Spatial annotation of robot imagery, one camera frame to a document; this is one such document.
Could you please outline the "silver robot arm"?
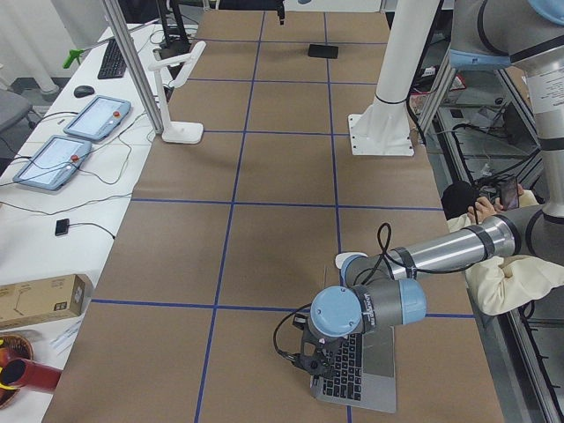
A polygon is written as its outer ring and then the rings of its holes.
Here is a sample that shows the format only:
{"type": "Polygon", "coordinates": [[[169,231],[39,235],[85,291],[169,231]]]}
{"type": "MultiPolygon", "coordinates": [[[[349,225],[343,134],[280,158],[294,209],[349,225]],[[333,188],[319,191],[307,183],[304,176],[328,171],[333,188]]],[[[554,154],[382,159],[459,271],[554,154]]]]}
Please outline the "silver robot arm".
{"type": "Polygon", "coordinates": [[[342,287],[323,289],[308,316],[297,315],[312,355],[292,363],[331,375],[352,334],[420,321],[427,301],[417,276],[463,271],[494,256],[529,254],[563,261],[563,4],[560,1],[457,1],[449,63],[457,70],[515,66],[526,77],[549,197],[545,204],[484,219],[441,238],[379,256],[343,253],[342,287]]]}

